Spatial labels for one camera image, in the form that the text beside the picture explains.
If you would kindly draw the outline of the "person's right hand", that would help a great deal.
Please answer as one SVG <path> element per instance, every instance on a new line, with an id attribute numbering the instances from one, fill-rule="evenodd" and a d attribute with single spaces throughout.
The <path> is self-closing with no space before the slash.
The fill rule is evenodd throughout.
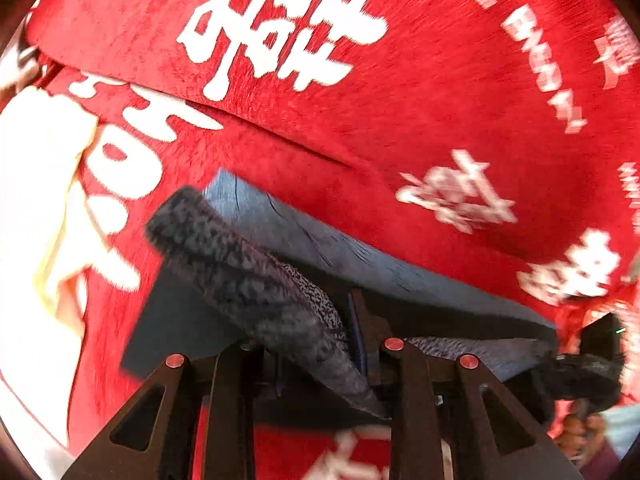
<path id="1" fill-rule="evenodd" d="M 570 404 L 556 446 L 585 477 L 606 477 L 620 460 L 606 436 L 608 423 L 587 399 Z"/>

